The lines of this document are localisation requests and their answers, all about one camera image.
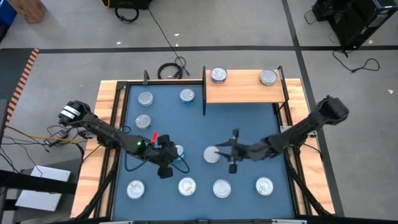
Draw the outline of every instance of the gray floor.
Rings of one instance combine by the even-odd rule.
[[[49,9],[43,23],[26,24],[17,17],[0,44],[1,48],[167,46],[147,11],[141,11],[135,23],[125,25],[115,18],[112,10],[104,10],[97,0],[43,2]],[[328,40],[331,29],[327,23],[307,25],[303,20],[303,14],[314,2],[288,0],[300,45],[334,45]],[[151,9],[173,45],[292,45],[281,0],[155,0]],[[398,14],[370,38],[373,45],[398,45],[397,21]],[[201,77],[202,66],[262,69],[278,65],[284,67],[286,77],[301,78],[294,51],[179,54],[186,58],[192,78]],[[325,128],[345,215],[398,220],[395,210],[398,193],[394,190],[398,185],[398,169],[394,162],[397,155],[394,133],[398,51],[359,51],[349,58],[341,57],[352,68],[362,66],[369,57],[378,59],[382,67],[379,72],[355,74],[345,70],[331,52],[303,52],[303,56],[315,99],[320,100],[327,94],[338,96],[351,110],[347,121]],[[57,123],[57,115],[67,101],[81,100],[94,108],[101,80],[140,78],[144,69],[155,78],[158,67],[174,58],[172,52],[39,54],[11,126],[27,133],[46,135],[45,128]],[[165,70],[164,76],[170,74],[174,74],[172,68]],[[9,131],[6,134],[18,136]],[[4,149],[17,168],[33,166],[22,148],[4,146]],[[44,166],[79,157],[74,146],[52,148],[50,153],[36,146],[29,146],[28,150],[33,160]],[[2,162],[0,169],[9,167]]]

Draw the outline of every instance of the wooden table frame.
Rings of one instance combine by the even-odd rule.
[[[281,79],[284,87],[285,103],[274,104],[274,111],[279,113],[278,122],[280,125],[293,125],[308,115],[307,104],[303,94],[300,79],[285,79],[283,70]],[[142,85],[143,80],[126,80],[126,81],[102,81],[99,87],[97,104],[94,113],[100,118],[113,126],[121,126],[124,124],[124,117],[127,107],[129,86],[132,84]],[[149,85],[201,85],[204,81],[199,80],[148,80]],[[308,145],[317,147],[316,139],[308,139]],[[96,148],[96,141],[90,140],[86,147],[86,155]],[[101,183],[109,172],[111,164],[117,159],[118,155],[112,149],[105,150],[99,148],[93,155],[87,158],[81,168],[78,188],[76,190],[75,201],[71,212],[71,217],[77,216],[88,204],[96,190],[98,184]],[[323,171],[323,164],[318,152],[307,147],[302,147],[302,152],[298,155],[297,151],[291,151],[290,159],[293,162],[299,176],[307,181],[307,187],[312,191],[318,201],[329,211],[333,212],[333,204],[329,193],[326,176]],[[289,180],[294,201],[295,214],[311,215],[312,209],[305,198],[302,197],[301,190],[296,184]],[[108,186],[103,198],[98,203],[96,210],[93,212],[94,217],[103,217],[112,215],[114,186],[116,179]]]

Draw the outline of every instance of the silver can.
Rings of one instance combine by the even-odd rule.
[[[227,76],[228,76],[228,72],[226,71],[225,68],[215,67],[215,68],[211,69],[210,77],[211,77],[211,81],[213,81],[213,83],[217,83],[217,84],[224,83]]]
[[[149,92],[143,92],[138,96],[138,103],[141,106],[150,106],[154,102],[154,96]]]
[[[217,147],[209,146],[203,152],[203,157],[205,158],[206,162],[208,162],[208,163],[216,163],[219,161],[220,155],[215,152],[219,152],[219,151],[220,150],[218,150]]]
[[[260,177],[256,181],[256,190],[262,196],[268,196],[274,190],[274,185],[271,180],[266,177]]]
[[[226,198],[231,193],[231,184],[224,179],[216,180],[213,184],[213,193],[218,198]]]
[[[195,183],[195,181],[190,177],[183,178],[178,183],[178,191],[180,192],[180,194],[184,196],[193,195],[196,189],[197,189],[197,183]]]
[[[263,70],[260,74],[260,82],[263,85],[271,86],[276,82],[278,75],[273,70]]]
[[[139,115],[136,118],[136,126],[137,128],[141,130],[146,130],[150,127],[152,124],[152,121],[150,120],[150,117],[146,114]]]
[[[183,159],[185,157],[185,151],[184,151],[184,148],[180,145],[175,145],[175,147],[177,148],[177,154],[180,157],[174,159],[174,162],[178,162],[178,161],[181,161],[181,158]]]
[[[145,186],[144,184],[139,181],[139,180],[133,180],[128,186],[127,186],[127,195],[131,199],[139,199],[142,197],[142,195],[145,192]]]
[[[180,93],[180,99],[186,104],[192,103],[194,97],[195,97],[195,93],[190,89],[184,89]]]

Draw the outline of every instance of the can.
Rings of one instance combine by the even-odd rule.
[[[213,192],[218,198],[226,198],[231,193],[231,184],[224,179],[216,180],[213,184]]]
[[[150,106],[154,102],[154,96],[149,92],[143,92],[138,96],[138,103],[141,106]]]
[[[150,120],[150,117],[146,114],[139,115],[136,118],[136,126],[137,128],[141,130],[146,130],[150,127],[152,124],[152,121]]]
[[[175,147],[177,148],[177,154],[178,154],[181,158],[184,158],[184,157],[185,157],[184,148],[183,148],[182,146],[180,146],[180,145],[175,145]],[[174,162],[181,161],[181,158],[178,157],[178,158],[174,159]]]
[[[218,150],[217,147],[209,146],[203,152],[203,157],[205,158],[206,162],[208,162],[208,163],[216,163],[219,161],[220,155],[215,152],[219,152],[219,151],[220,150]]]
[[[217,84],[224,83],[227,76],[228,76],[228,72],[226,71],[225,68],[215,67],[215,68],[211,69],[210,77],[211,77],[211,81],[213,81],[213,83],[217,83]]]
[[[128,186],[127,186],[127,195],[131,199],[139,199],[142,197],[142,195],[145,192],[145,186],[144,184],[139,181],[139,180],[133,180]]]
[[[274,185],[271,180],[266,177],[260,177],[256,181],[256,190],[262,196],[268,196],[274,190]]]
[[[197,189],[197,183],[195,183],[195,181],[190,177],[183,178],[178,183],[178,191],[180,192],[180,194],[184,196],[193,195],[196,189]]]
[[[271,86],[276,82],[277,77],[278,76],[275,71],[266,69],[266,70],[261,71],[260,82],[263,85]]]
[[[180,98],[181,98],[181,100],[182,100],[184,103],[186,103],[186,104],[192,103],[194,97],[195,97],[195,93],[194,93],[192,90],[190,90],[190,89],[184,89],[184,90],[182,90],[181,93],[180,93]]]

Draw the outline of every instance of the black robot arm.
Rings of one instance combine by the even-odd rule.
[[[233,137],[215,146],[231,146],[231,154],[217,152],[231,163],[229,173],[237,172],[236,161],[251,159],[253,161],[273,158],[284,153],[290,146],[300,147],[312,131],[316,131],[325,124],[336,125],[348,117],[347,107],[338,99],[327,96],[321,100],[309,116],[288,130],[280,134],[262,138],[253,145],[238,143],[239,130],[233,130]]]
[[[258,161],[275,157],[289,146],[300,147],[312,131],[319,130],[325,124],[336,125],[347,119],[349,110],[338,99],[327,96],[302,121],[280,134],[263,138],[260,143],[246,148],[246,157]]]
[[[95,134],[97,141],[104,147],[124,149],[137,159],[159,165],[158,175],[160,178],[168,178],[173,175],[169,165],[178,158],[178,154],[175,144],[170,141],[168,135],[159,136],[157,142],[160,147],[155,147],[155,139],[151,141],[142,136],[124,134],[123,131],[99,119],[91,112],[87,104],[80,101],[69,101],[58,117],[59,124],[85,128]]]

